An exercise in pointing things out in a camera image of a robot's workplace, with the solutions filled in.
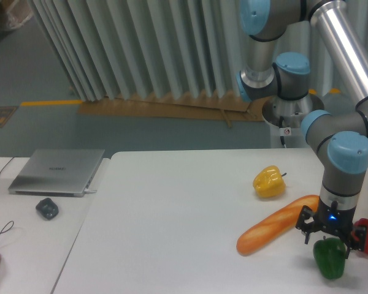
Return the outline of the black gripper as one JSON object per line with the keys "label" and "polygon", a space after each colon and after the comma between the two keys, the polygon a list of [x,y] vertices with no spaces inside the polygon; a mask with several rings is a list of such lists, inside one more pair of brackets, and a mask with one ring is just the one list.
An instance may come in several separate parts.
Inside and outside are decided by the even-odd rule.
{"label": "black gripper", "polygon": [[316,212],[307,205],[302,207],[295,227],[304,235],[305,244],[318,231],[318,226],[322,232],[338,237],[346,245],[348,259],[351,251],[363,252],[366,246],[367,227],[353,225],[355,211],[356,208],[339,210],[339,203],[336,207],[328,206],[320,199]]}

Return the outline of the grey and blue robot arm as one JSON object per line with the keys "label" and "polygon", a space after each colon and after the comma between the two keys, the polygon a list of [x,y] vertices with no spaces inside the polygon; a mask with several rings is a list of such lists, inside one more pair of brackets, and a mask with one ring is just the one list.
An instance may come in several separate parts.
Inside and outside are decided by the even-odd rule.
{"label": "grey and blue robot arm", "polygon": [[355,103],[354,112],[333,116],[306,112],[301,130],[324,166],[318,209],[301,209],[296,227],[305,236],[322,231],[348,250],[364,251],[368,228],[355,225],[358,198],[368,169],[368,54],[346,13],[345,1],[241,1],[240,22],[255,42],[254,55],[237,74],[243,100],[277,96],[288,102],[308,94],[309,66],[290,53],[272,59],[275,41],[289,25],[308,21],[317,29]]}

